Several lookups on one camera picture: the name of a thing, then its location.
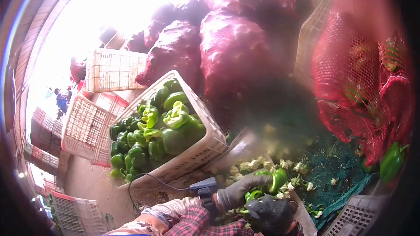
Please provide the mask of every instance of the mesh sack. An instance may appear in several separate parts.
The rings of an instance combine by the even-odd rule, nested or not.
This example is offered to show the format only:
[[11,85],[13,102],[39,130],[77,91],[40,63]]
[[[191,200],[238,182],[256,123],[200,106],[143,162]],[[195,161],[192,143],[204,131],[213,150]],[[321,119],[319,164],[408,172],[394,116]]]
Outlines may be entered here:
[[[403,66],[395,72],[389,68],[390,56],[397,56],[392,51],[403,45],[399,32],[389,39],[398,46],[388,50],[366,40],[356,28],[352,6],[353,0],[334,1],[313,52],[314,89],[324,125],[343,142],[356,138],[366,165],[373,165],[407,135],[413,102]],[[407,59],[406,52],[398,53],[393,63]],[[403,95],[408,101],[399,104]]]
[[159,34],[165,28],[165,23],[153,20],[144,30],[144,45],[148,48],[153,47],[159,38]]
[[197,27],[175,20],[160,33],[149,51],[145,69],[136,76],[136,82],[149,87],[167,72],[177,70],[195,89],[201,63],[200,41]]
[[242,93],[275,74],[265,32],[227,8],[210,12],[202,21],[201,70],[204,95],[210,102]]

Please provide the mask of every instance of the gloved hand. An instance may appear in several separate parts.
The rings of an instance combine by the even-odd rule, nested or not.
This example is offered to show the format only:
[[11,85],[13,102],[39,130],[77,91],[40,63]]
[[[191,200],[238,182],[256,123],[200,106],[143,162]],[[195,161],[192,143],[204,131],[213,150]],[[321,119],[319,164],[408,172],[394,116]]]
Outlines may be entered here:
[[294,210],[285,199],[264,195],[246,205],[264,235],[283,235],[293,221]]
[[243,206],[245,204],[245,194],[250,192],[251,189],[269,185],[273,182],[271,175],[255,176],[254,173],[244,176],[226,189],[218,189],[218,203],[225,211]]

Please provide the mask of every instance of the concrete floor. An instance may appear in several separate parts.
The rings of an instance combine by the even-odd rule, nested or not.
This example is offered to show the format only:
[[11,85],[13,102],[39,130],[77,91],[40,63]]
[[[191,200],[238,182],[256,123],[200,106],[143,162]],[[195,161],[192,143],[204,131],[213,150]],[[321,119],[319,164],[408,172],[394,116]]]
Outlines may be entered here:
[[[314,6],[317,6],[317,2],[320,0],[313,1]],[[140,93],[141,91],[120,91],[118,95],[128,102],[132,102]],[[97,200],[102,212],[111,214],[113,217],[113,221],[108,223],[108,229],[111,230],[132,221],[136,212],[128,192],[118,190],[116,186],[111,184],[109,171],[108,168],[90,165],[89,161],[73,156],[67,171],[64,190],[67,195],[73,197]],[[131,194],[134,202],[149,206],[169,199],[188,196],[188,193],[166,192],[167,194],[160,191],[140,192],[133,189]]]

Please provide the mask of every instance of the green bell pepper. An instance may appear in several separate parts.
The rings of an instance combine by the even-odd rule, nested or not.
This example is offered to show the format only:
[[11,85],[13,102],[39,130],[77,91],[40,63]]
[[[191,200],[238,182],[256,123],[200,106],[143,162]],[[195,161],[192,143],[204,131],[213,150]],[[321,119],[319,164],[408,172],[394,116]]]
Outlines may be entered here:
[[182,102],[176,101],[172,110],[168,111],[165,118],[163,118],[163,123],[168,128],[179,128],[188,121],[188,115],[188,108]]
[[135,143],[136,143],[136,139],[134,137],[134,133],[129,132],[127,134],[127,144],[128,144],[128,146],[131,148],[131,147],[134,146]]
[[118,133],[120,132],[120,127],[117,125],[112,125],[109,128],[109,137],[111,140],[116,141],[118,138]]
[[402,147],[399,143],[394,142],[383,156],[379,176],[384,183],[390,182],[398,175],[404,164],[404,149],[408,146],[405,145]]
[[283,170],[283,168],[279,168],[272,175],[273,175],[273,184],[271,184],[271,187],[268,190],[268,192],[271,195],[275,195],[277,194],[278,189],[281,188],[281,186],[283,186],[283,184],[286,183],[287,174]]
[[149,142],[148,152],[150,158],[157,161],[163,160],[163,157],[166,155],[166,151],[162,142],[162,138],[158,138],[158,140],[151,140]]
[[165,101],[165,99],[169,96],[169,89],[167,86],[163,85],[160,87],[160,89],[156,92],[156,102],[158,104],[158,108],[162,106],[162,103]]
[[165,111],[169,111],[170,109],[172,109],[172,108],[173,108],[173,104],[174,104],[176,101],[180,101],[180,102],[182,102],[183,104],[186,104],[186,103],[188,103],[188,102],[189,102],[188,98],[187,98],[187,97],[186,97],[186,95],[185,95],[185,92],[183,92],[183,91],[180,91],[180,92],[175,92],[175,93],[172,93],[171,95],[169,95],[169,96],[165,99],[165,101],[164,101],[164,103],[163,103],[163,109],[164,109]]
[[252,201],[254,199],[258,199],[258,198],[260,198],[262,196],[264,196],[264,193],[262,191],[255,190],[255,191],[251,192],[251,194],[249,195],[248,199],[245,198],[245,200],[248,203],[248,202],[250,202],[250,201]]
[[111,144],[111,156],[117,155],[118,153],[118,142],[113,141]]
[[142,121],[147,124],[147,128],[153,128],[153,126],[159,120],[159,111],[154,106],[148,106],[143,112]]
[[135,168],[142,168],[144,165],[146,165],[146,163],[147,163],[147,157],[144,152],[139,153],[131,158],[131,164]]
[[139,145],[138,142],[136,142],[136,144],[134,144],[133,147],[131,147],[131,149],[128,151],[128,155],[131,158],[134,158],[136,155],[141,154],[144,152],[144,149]]
[[121,179],[125,179],[125,175],[124,175],[124,173],[122,173],[121,171],[120,171],[120,169],[118,169],[118,168],[115,168],[115,169],[113,169],[112,171],[111,171],[111,173],[109,173],[109,176],[111,177],[111,178],[115,178],[115,179],[117,179],[117,178],[121,178]]
[[150,99],[147,100],[146,107],[149,107],[149,106],[153,106],[153,107],[156,107],[156,108],[159,107],[159,103],[156,101],[156,94],[157,93],[153,94],[150,97]]
[[140,130],[145,130],[145,129],[147,129],[147,124],[144,124],[144,123],[142,123],[141,121],[139,121],[139,122],[137,123],[137,127],[138,127]]
[[147,147],[147,142],[146,142],[146,138],[143,136],[143,130],[139,130],[136,129],[133,134],[134,134],[134,139],[136,139],[136,142],[139,143],[140,146],[142,147]]
[[124,158],[124,162],[126,163],[126,171],[129,172],[130,168],[133,166],[133,164],[131,163],[131,157],[129,155],[127,155]]
[[168,80],[163,85],[168,87],[170,93],[182,91],[182,87],[176,79]]
[[111,158],[111,164],[114,168],[125,168],[124,155],[119,153]]
[[130,174],[131,174],[131,175],[133,175],[133,176],[137,176],[137,175],[139,175],[140,173],[142,173],[142,171],[140,171],[140,170],[136,169],[134,166],[131,166],[131,168],[130,168]]
[[146,109],[145,105],[142,105],[142,104],[137,105],[137,113],[139,113],[139,117],[143,115],[143,112],[145,109]]
[[149,142],[152,138],[159,138],[162,136],[162,132],[159,129],[148,128],[143,132],[143,136],[146,142]]

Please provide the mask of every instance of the hand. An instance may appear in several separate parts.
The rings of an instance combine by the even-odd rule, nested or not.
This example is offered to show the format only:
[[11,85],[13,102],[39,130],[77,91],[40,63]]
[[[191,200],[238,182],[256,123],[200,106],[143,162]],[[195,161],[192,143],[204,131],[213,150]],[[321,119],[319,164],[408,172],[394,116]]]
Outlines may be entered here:
[[258,175],[254,173],[244,176],[239,181],[233,183],[226,189],[218,189],[218,204],[224,211],[241,207],[245,204],[245,194],[252,188],[271,184],[273,177],[271,175]]

